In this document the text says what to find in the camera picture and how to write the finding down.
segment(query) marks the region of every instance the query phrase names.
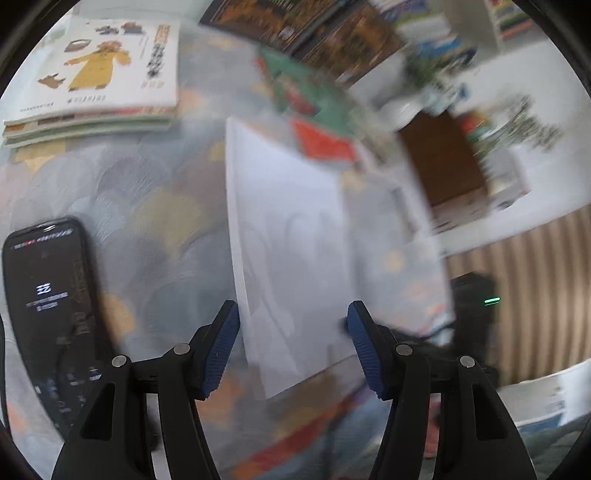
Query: phone screen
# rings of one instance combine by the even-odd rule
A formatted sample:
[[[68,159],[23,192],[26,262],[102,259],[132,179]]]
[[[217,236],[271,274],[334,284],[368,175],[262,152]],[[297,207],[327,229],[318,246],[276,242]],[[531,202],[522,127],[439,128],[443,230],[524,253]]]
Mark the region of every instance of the phone screen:
[[[22,360],[64,437],[102,365],[83,235],[77,221],[62,220],[11,235],[2,252],[8,311]]]

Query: white paper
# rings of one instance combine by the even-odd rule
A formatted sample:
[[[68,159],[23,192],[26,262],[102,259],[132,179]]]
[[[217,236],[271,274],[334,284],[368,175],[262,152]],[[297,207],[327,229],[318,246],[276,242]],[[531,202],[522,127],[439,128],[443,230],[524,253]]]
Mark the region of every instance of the white paper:
[[[269,398],[355,353],[339,175],[229,118],[226,188],[246,357]]]

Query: metal rivet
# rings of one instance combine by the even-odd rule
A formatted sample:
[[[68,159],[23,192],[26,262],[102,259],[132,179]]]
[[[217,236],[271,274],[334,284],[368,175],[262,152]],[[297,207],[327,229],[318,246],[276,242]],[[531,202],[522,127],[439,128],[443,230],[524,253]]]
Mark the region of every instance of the metal rivet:
[[[466,368],[472,368],[474,365],[476,365],[474,359],[467,355],[464,355],[462,358],[460,358],[460,363]]]
[[[111,365],[113,367],[122,367],[125,365],[127,361],[127,357],[125,355],[117,355],[113,360],[111,360]]]
[[[177,355],[184,355],[191,349],[191,346],[188,343],[178,343],[173,348],[174,353]]]
[[[413,352],[413,349],[410,345],[406,345],[406,343],[401,343],[400,345],[396,346],[396,353],[402,356],[409,356]]]

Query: striped curtain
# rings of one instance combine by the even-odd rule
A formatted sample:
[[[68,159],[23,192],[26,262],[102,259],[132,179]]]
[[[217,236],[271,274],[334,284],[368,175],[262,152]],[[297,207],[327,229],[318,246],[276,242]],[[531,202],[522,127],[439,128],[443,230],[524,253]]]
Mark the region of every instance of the striped curtain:
[[[496,280],[490,354],[502,384],[591,357],[591,204],[446,261],[450,278],[476,271]]]

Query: brown box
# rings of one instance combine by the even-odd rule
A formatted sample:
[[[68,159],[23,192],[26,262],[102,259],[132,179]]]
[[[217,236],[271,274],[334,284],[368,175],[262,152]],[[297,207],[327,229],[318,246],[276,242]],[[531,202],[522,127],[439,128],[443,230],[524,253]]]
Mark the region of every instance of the brown box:
[[[435,232],[486,215],[484,175],[472,147],[449,113],[432,117],[421,112],[399,134],[431,205]]]

